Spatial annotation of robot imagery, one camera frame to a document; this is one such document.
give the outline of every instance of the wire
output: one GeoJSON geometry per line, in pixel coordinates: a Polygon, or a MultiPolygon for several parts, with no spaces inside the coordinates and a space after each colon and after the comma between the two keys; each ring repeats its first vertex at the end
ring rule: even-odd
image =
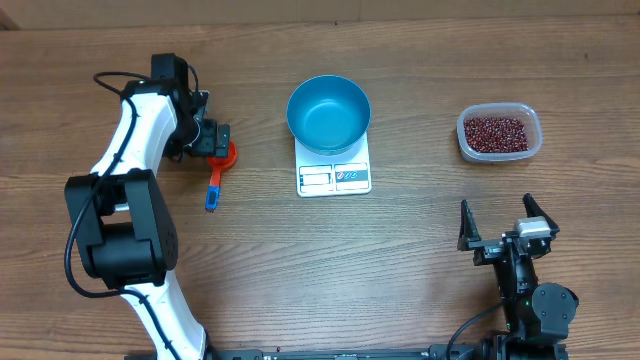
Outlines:
{"type": "Polygon", "coordinates": [[[200,83],[198,82],[198,74],[196,74],[196,69],[191,64],[187,64],[187,67],[191,70],[191,73],[193,74],[193,81],[196,83],[196,90],[193,95],[193,109],[197,110],[198,105],[200,104],[200,83]]]}
{"type": "Polygon", "coordinates": [[[498,304],[493,305],[492,307],[488,308],[487,310],[485,310],[485,311],[481,312],[480,314],[472,317],[466,323],[464,323],[462,326],[460,326],[460,328],[453,334],[453,336],[451,336],[451,339],[449,340],[449,343],[447,344],[447,350],[445,352],[447,354],[447,360],[451,360],[451,348],[453,347],[453,343],[456,341],[458,336],[460,336],[460,334],[462,334],[463,331],[465,331],[469,326],[473,325],[476,321],[478,321],[478,320],[482,319],[483,317],[485,317],[485,316],[493,313],[494,311],[500,309],[502,306],[504,306],[509,301],[510,301],[510,299],[504,299],[504,300],[500,301],[498,304]]]}
{"type": "Polygon", "coordinates": [[[198,83],[198,75],[196,74],[196,69],[191,66],[191,64],[187,64],[187,67],[189,68],[189,70],[191,70],[191,73],[193,74],[193,80],[196,83],[196,94],[198,94],[198,92],[200,91],[200,85],[198,83]]]}
{"type": "Polygon", "coordinates": [[[121,288],[121,289],[118,289],[118,290],[113,290],[113,291],[99,292],[99,293],[90,292],[90,291],[87,291],[87,290],[83,289],[76,282],[75,278],[73,277],[73,272],[71,271],[71,251],[73,250],[73,242],[74,242],[74,240],[76,238],[76,234],[78,233],[78,229],[80,227],[80,224],[82,223],[82,219],[84,218],[84,215],[87,213],[87,210],[89,209],[89,206],[91,205],[92,201],[94,200],[96,194],[100,190],[100,187],[102,187],[102,184],[104,184],[105,179],[109,175],[111,175],[111,173],[113,172],[115,167],[120,162],[120,160],[122,158],[122,154],[124,154],[124,151],[127,148],[129,140],[131,140],[131,136],[133,134],[133,130],[135,129],[135,126],[136,126],[136,120],[138,118],[138,111],[137,111],[136,106],[133,103],[133,101],[131,101],[131,98],[128,98],[128,97],[127,98],[122,98],[122,91],[120,91],[120,90],[114,88],[113,86],[111,86],[111,85],[103,82],[102,80],[100,80],[99,78],[102,77],[102,76],[131,76],[131,77],[136,77],[136,78],[143,79],[143,80],[149,79],[147,76],[144,76],[144,75],[128,73],[128,72],[119,72],[119,71],[101,72],[101,73],[97,73],[97,74],[95,74],[93,76],[93,80],[96,83],[98,83],[100,86],[104,87],[105,89],[118,94],[122,100],[126,101],[129,104],[129,106],[131,107],[131,123],[129,124],[129,129],[127,130],[127,133],[126,133],[126,135],[125,135],[125,137],[124,137],[124,139],[122,141],[122,144],[120,145],[120,148],[113,155],[113,161],[111,162],[111,164],[109,164],[109,166],[107,167],[105,172],[102,174],[102,176],[98,179],[98,181],[95,183],[95,185],[91,189],[91,192],[89,193],[89,195],[85,199],[84,203],[82,204],[82,207],[80,208],[80,212],[78,212],[78,216],[76,216],[76,219],[73,222],[73,225],[71,226],[71,231],[69,231],[69,238],[67,239],[67,245],[66,245],[65,251],[64,251],[64,272],[65,272],[65,275],[67,277],[67,281],[69,282],[69,285],[71,285],[71,287],[78,294],[80,294],[80,295],[82,295],[82,296],[84,296],[86,298],[96,299],[96,298],[107,298],[107,297],[120,296],[120,295],[131,295],[131,296],[136,297],[138,299],[138,301],[140,302],[140,304],[143,304],[145,309],[149,313],[149,317],[151,318],[151,321],[153,322],[153,325],[155,326],[156,331],[158,332],[158,335],[160,336],[160,338],[164,342],[165,348],[168,349],[169,352],[171,352],[171,355],[173,355],[173,357],[176,360],[180,360],[180,356],[178,355],[178,352],[173,347],[173,344],[171,344],[171,341],[169,341],[169,339],[167,338],[166,334],[162,330],[162,326],[160,325],[160,321],[158,320],[158,317],[156,316],[155,312],[153,311],[153,308],[151,307],[151,304],[149,303],[149,300],[147,300],[146,296],[144,296],[143,294],[141,294],[141,293],[139,293],[137,291],[124,289],[124,288],[121,288]]]}

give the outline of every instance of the metal bowl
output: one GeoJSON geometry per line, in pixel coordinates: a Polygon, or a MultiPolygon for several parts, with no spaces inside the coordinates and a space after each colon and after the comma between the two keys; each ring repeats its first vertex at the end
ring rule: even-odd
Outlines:
{"type": "Polygon", "coordinates": [[[287,123],[293,136],[321,155],[347,151],[371,123],[371,104],[353,81],[321,75],[302,83],[291,94],[287,123]]]}

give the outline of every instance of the plastic container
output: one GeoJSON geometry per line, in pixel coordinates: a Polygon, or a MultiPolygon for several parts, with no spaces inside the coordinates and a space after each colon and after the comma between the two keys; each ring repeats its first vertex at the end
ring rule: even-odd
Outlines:
{"type": "Polygon", "coordinates": [[[462,157],[474,163],[500,163],[505,161],[523,160],[535,155],[542,147],[542,128],[540,120],[533,109],[521,103],[491,103],[473,105],[466,108],[458,118],[458,143],[462,157]],[[524,125],[529,150],[512,153],[479,153],[467,143],[464,134],[465,121],[476,117],[506,117],[517,118],[524,125]]]}

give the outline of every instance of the blue handle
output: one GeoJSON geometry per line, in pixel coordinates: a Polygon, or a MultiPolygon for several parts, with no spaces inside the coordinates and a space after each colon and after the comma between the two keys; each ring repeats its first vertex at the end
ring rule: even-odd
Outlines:
{"type": "Polygon", "coordinates": [[[213,211],[218,207],[218,199],[220,198],[220,186],[209,185],[207,191],[207,201],[204,203],[204,209],[213,211]]]}

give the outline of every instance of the red beans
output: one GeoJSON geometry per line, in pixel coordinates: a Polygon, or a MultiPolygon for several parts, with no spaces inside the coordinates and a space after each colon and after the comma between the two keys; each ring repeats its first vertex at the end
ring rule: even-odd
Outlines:
{"type": "Polygon", "coordinates": [[[469,146],[481,153],[509,153],[529,150],[524,125],[513,118],[473,118],[464,122],[469,146]]]}

